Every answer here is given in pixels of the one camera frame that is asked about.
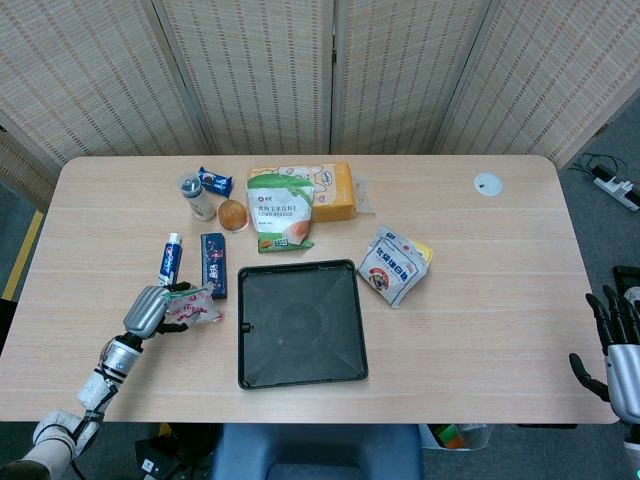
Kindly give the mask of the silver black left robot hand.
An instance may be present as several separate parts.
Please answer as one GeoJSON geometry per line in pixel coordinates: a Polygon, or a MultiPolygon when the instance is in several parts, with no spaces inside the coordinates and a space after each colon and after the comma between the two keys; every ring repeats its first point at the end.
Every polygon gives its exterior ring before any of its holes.
{"type": "Polygon", "coordinates": [[[188,325],[165,324],[165,314],[169,307],[169,295],[192,290],[189,282],[168,286],[146,286],[133,302],[124,317],[123,325],[127,333],[142,340],[156,333],[181,333],[188,325]]]}

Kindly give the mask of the blue cookie packet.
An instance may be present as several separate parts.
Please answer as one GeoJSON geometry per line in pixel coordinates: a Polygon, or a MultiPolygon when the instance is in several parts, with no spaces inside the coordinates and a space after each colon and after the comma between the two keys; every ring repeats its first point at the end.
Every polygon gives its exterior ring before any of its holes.
{"type": "Polygon", "coordinates": [[[221,195],[225,198],[231,196],[233,190],[233,177],[223,176],[200,167],[198,177],[203,188],[211,193],[221,195]]]}

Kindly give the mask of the black equipment block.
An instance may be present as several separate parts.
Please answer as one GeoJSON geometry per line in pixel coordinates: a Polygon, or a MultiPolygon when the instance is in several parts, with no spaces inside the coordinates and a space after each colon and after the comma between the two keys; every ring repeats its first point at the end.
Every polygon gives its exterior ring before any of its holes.
{"type": "Polygon", "coordinates": [[[640,302],[640,267],[615,266],[612,272],[617,292],[631,304],[640,302]]]}

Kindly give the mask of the pink white powder bag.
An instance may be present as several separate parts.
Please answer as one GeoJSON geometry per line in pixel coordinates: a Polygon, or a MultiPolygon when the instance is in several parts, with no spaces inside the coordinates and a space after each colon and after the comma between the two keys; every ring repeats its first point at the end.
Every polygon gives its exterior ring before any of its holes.
{"type": "Polygon", "coordinates": [[[213,285],[207,283],[200,288],[166,292],[165,323],[191,328],[201,324],[216,323],[224,318],[212,298],[213,285]]]}

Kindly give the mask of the white power strip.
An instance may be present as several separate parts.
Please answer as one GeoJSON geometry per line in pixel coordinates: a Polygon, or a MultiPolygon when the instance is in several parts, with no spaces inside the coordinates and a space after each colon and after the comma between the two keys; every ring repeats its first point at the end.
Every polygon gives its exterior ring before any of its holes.
{"type": "Polygon", "coordinates": [[[633,182],[618,180],[615,174],[600,165],[594,167],[592,173],[593,183],[607,195],[633,212],[640,210],[640,191],[634,189],[633,182]]]}

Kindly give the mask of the woven folding screen panel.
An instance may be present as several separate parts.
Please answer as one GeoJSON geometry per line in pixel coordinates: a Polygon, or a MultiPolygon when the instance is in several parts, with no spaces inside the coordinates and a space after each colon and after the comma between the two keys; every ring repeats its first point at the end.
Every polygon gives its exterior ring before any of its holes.
{"type": "Polygon", "coordinates": [[[491,6],[335,0],[332,152],[431,152],[491,6]]]}
{"type": "Polygon", "coordinates": [[[333,0],[151,1],[215,153],[328,153],[333,0]]]}
{"type": "Polygon", "coordinates": [[[210,150],[157,0],[0,0],[0,129],[52,170],[210,150]]]}
{"type": "Polygon", "coordinates": [[[640,94],[640,0],[491,0],[435,145],[564,168],[640,94]]]}

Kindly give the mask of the black box with label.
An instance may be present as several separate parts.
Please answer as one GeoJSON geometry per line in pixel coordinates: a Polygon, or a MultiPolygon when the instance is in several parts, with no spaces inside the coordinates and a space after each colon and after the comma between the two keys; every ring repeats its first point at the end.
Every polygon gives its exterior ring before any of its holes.
{"type": "Polygon", "coordinates": [[[142,480],[170,480],[182,465],[178,450],[177,443],[164,436],[136,441],[136,462],[143,473],[142,480]]]}

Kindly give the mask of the yellow tissue pack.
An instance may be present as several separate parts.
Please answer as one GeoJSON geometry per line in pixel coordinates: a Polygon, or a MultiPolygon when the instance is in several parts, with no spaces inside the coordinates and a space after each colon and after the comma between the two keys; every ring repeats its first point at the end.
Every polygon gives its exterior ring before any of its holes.
{"type": "Polygon", "coordinates": [[[369,200],[366,178],[353,175],[347,162],[257,167],[248,177],[281,174],[306,178],[314,187],[314,223],[344,221],[357,214],[374,214],[369,200]]]}

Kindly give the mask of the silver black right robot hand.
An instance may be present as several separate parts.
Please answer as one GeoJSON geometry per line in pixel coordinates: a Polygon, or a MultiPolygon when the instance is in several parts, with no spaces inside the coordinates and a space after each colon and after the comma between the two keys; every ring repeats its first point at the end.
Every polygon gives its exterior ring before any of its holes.
{"type": "Polygon", "coordinates": [[[569,364],[578,382],[609,403],[621,421],[640,425],[640,301],[632,303],[609,285],[603,293],[607,304],[593,293],[585,299],[595,319],[607,380],[593,378],[577,353],[569,354],[569,364]]]}

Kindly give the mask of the black plastic tray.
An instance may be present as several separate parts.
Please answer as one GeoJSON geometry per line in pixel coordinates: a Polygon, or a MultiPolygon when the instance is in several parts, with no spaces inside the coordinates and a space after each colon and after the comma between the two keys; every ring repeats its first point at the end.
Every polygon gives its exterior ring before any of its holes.
{"type": "Polygon", "coordinates": [[[244,267],[237,281],[240,388],[368,377],[352,261],[244,267]]]}

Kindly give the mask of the green white corn starch bag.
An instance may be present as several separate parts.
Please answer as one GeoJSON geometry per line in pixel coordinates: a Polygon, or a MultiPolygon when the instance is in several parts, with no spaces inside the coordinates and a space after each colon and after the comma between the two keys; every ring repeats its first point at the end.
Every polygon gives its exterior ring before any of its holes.
{"type": "Polygon", "coordinates": [[[246,186],[258,252],[309,249],[314,187],[306,178],[261,174],[246,186]]]}

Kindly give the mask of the orange jelly cup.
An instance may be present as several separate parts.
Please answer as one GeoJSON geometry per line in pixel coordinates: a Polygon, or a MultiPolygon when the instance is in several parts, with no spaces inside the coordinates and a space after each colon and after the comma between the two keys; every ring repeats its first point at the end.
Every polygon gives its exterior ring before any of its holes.
{"type": "Polygon", "coordinates": [[[227,199],[218,207],[218,219],[221,227],[229,232],[243,230],[249,223],[249,215],[243,203],[227,199]]]}

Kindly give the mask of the blue chair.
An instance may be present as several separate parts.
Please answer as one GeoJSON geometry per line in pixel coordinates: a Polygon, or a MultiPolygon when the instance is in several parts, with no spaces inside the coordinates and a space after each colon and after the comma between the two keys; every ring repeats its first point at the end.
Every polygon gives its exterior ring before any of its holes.
{"type": "Polygon", "coordinates": [[[363,480],[423,480],[415,424],[225,424],[211,480],[267,480],[282,465],[353,469],[363,480]]]}

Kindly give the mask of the white castor sugar bag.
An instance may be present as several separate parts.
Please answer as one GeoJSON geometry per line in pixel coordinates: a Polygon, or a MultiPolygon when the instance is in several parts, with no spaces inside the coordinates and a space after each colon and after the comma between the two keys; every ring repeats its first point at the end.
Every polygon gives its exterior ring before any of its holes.
{"type": "Polygon", "coordinates": [[[426,276],[432,256],[432,249],[425,244],[380,226],[358,273],[391,308],[398,309],[409,291],[426,276]]]}

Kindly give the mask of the bin with coloured items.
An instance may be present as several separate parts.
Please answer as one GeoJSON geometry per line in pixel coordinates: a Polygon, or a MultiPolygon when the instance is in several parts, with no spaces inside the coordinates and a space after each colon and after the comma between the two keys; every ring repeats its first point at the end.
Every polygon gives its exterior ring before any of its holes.
{"type": "Polygon", "coordinates": [[[493,424],[419,424],[423,449],[475,451],[487,446],[493,424]]]}

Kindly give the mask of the dark blue floral box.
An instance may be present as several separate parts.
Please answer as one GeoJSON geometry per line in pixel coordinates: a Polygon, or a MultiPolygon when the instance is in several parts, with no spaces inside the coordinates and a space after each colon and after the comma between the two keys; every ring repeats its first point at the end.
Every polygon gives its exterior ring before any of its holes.
{"type": "Polygon", "coordinates": [[[211,289],[213,299],[226,299],[227,269],[226,242],[221,233],[202,234],[201,238],[202,284],[211,289]]]}

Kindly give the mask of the white blue toothpaste tube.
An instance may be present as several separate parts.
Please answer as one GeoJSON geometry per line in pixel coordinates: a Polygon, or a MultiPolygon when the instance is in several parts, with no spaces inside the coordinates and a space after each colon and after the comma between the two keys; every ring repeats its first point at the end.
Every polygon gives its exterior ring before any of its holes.
{"type": "Polygon", "coordinates": [[[177,283],[182,256],[182,237],[171,232],[164,245],[161,265],[157,276],[157,285],[161,287],[177,283]]]}

